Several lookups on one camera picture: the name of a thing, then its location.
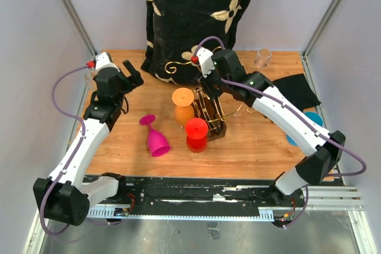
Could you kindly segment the gold wire wine glass rack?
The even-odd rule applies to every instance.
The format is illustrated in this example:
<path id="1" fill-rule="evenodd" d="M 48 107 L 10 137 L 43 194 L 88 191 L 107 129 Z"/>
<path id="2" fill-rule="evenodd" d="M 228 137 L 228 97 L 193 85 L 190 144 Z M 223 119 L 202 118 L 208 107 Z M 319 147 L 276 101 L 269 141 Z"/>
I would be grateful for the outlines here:
<path id="1" fill-rule="evenodd" d="M 207 139 L 209 141 L 221 139 L 226 135 L 227 125 L 226 118 L 229 116 L 223 112 L 221 103 L 218 99 L 209 98 L 198 83 L 197 87 L 190 89 L 194 94 L 192 103 L 195 117 L 203 119 L 208 125 Z"/>

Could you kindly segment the clear wine glass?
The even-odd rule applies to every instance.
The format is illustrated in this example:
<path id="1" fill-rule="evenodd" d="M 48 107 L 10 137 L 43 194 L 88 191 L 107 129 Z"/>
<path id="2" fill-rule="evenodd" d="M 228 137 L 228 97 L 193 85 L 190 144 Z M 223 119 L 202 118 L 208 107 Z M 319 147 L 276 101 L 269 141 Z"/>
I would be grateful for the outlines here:
<path id="1" fill-rule="evenodd" d="M 258 70 L 267 68 L 271 61 L 272 52 L 267 48 L 262 48 L 257 51 L 254 59 L 254 65 Z"/>

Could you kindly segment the magenta wine glass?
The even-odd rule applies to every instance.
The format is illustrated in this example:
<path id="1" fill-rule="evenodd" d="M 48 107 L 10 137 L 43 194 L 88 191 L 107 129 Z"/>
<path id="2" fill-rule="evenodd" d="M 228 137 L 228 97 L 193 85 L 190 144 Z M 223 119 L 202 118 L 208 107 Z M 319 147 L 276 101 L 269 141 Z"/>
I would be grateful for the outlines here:
<path id="1" fill-rule="evenodd" d="M 139 120 L 139 124 L 148 127 L 147 145 L 151 156 L 160 157 L 167 154 L 171 147 L 167 138 L 160 131 L 152 127 L 152 123 L 155 119 L 155 115 L 148 114 Z"/>

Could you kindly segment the blue wine glass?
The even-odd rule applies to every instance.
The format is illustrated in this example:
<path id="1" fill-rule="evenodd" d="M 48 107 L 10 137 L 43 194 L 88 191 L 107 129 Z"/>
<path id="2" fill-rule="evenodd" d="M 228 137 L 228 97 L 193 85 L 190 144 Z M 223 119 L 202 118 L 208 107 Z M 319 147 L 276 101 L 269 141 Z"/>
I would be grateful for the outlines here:
<path id="1" fill-rule="evenodd" d="M 306 117 L 308 117 L 310 120 L 312 120 L 314 123 L 318 124 L 319 126 L 323 127 L 324 126 L 324 122 L 323 122 L 323 119 L 321 118 L 321 116 L 318 115 L 318 113 L 316 112 L 312 112 L 312 111 L 306 111 L 304 112 L 304 114 L 306 115 Z M 289 144 L 291 144 L 292 146 L 296 146 L 297 144 L 292 140 L 292 138 L 290 136 L 286 136 L 286 139 L 288 141 Z"/>

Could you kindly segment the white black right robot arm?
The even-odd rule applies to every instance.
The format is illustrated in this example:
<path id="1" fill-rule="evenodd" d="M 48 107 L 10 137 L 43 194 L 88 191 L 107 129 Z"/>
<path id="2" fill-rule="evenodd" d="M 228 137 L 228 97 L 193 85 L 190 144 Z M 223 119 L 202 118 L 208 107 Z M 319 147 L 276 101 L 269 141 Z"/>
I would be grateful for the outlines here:
<path id="1" fill-rule="evenodd" d="M 289 102 L 262 73 L 247 73 L 235 51 L 216 53 L 200 48 L 192 58 L 199 64 L 198 82 L 211 99 L 223 93 L 262 113 L 282 129 L 305 155 L 290 170 L 281 173 L 271 184 L 268 196 L 276 206 L 284 206 L 291 195 L 310 184 L 320 184 L 339 162 L 346 137 L 317 125 Z"/>

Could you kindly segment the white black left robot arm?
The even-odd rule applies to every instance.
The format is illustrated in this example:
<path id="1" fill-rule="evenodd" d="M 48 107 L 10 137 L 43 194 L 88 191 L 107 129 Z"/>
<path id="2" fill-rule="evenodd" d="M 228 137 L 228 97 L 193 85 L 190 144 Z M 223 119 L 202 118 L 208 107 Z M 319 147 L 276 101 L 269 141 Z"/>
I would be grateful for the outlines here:
<path id="1" fill-rule="evenodd" d="M 126 95 L 143 85 L 140 72 L 130 61 L 123 61 L 123 65 L 129 76 L 111 62 L 96 60 L 86 64 L 86 68 L 96 70 L 96 90 L 84 116 L 73 117 L 80 123 L 80 130 L 57 167 L 47 178 L 38 178 L 33 185 L 43 228 L 46 219 L 78 226 L 91 207 L 107 199 L 119 204 L 127 198 L 126 179 L 120 174 L 103 173 L 97 180 L 82 184 L 101 143 L 120 115 L 129 111 Z"/>

